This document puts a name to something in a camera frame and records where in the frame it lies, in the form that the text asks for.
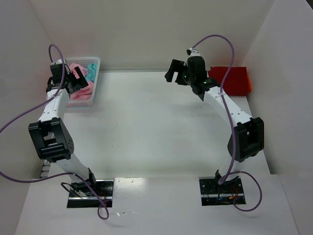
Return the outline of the pink polo shirt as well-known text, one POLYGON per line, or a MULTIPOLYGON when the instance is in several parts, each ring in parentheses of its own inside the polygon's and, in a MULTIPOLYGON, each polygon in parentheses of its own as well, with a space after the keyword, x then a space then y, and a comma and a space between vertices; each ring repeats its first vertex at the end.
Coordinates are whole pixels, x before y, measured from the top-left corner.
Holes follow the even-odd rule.
POLYGON ((77 63, 70 64, 69 68, 78 81, 78 88, 71 94, 70 99, 73 101, 91 99, 96 71, 92 68, 84 68, 77 63))

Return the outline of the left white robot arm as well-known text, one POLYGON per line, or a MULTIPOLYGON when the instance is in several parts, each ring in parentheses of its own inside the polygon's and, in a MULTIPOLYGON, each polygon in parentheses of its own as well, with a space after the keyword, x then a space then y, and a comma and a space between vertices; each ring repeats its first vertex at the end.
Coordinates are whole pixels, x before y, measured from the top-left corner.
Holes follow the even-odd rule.
POLYGON ((64 172, 71 172, 71 186, 86 196, 96 190, 92 171, 84 166, 74 154, 74 142, 63 118, 70 96, 87 87, 81 69, 71 70, 59 60, 50 66, 52 76, 47 83, 47 101, 38 121, 28 126, 35 150, 40 159, 56 164, 64 172))

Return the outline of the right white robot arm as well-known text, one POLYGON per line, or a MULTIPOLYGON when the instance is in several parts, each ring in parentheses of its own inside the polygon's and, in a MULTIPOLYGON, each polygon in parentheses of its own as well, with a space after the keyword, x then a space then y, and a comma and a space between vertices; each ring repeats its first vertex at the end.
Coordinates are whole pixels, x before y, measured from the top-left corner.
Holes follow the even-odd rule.
POLYGON ((172 60, 165 74, 167 82, 190 86, 193 93, 209 104, 220 117, 230 125, 231 136, 227 149, 230 159, 216 171, 215 179, 219 185, 228 185, 239 173, 239 165, 247 158, 256 156, 264 149, 264 122, 244 112, 222 89, 220 83, 205 70, 204 59, 191 56, 187 61, 172 60))

